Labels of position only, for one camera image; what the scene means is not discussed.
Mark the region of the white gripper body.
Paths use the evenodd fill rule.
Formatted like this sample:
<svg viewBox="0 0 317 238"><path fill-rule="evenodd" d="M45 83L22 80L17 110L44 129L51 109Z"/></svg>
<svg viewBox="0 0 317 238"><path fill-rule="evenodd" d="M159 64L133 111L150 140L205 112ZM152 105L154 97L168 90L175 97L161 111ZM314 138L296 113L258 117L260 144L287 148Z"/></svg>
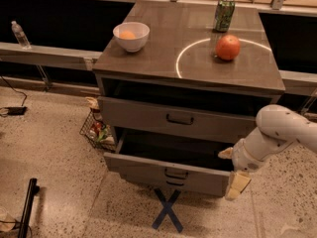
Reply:
<svg viewBox="0 0 317 238"><path fill-rule="evenodd" d="M249 173L256 172L264 165L264 161L259 161L248 153L244 139L239 140L233 147L232 163L236 171Z"/></svg>

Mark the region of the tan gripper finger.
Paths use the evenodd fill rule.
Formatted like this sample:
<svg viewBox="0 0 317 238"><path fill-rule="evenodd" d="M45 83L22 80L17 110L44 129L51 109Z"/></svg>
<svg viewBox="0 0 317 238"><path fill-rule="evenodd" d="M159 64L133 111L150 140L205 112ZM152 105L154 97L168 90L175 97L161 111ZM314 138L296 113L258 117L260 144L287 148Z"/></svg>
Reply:
<svg viewBox="0 0 317 238"><path fill-rule="evenodd" d="M227 200L235 200L238 198L244 189L249 185L250 181L251 176L248 172L231 172L228 179L228 185L226 187L225 198Z"/></svg>
<svg viewBox="0 0 317 238"><path fill-rule="evenodd" d="M232 153L233 153L233 148L229 147L221 152L218 153L218 157L220 159L227 159L231 160L232 159Z"/></svg>

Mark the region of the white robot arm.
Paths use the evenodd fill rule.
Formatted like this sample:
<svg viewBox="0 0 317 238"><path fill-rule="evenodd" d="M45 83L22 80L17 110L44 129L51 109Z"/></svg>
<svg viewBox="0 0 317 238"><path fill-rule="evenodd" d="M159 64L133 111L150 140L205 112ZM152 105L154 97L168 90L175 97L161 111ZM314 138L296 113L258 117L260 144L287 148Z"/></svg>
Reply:
<svg viewBox="0 0 317 238"><path fill-rule="evenodd" d="M250 173L262 168L272 156L301 144L317 152L317 123L290 109L272 104L256 116L256 128L218 157L232 161L225 198L235 200L249 185Z"/></svg>

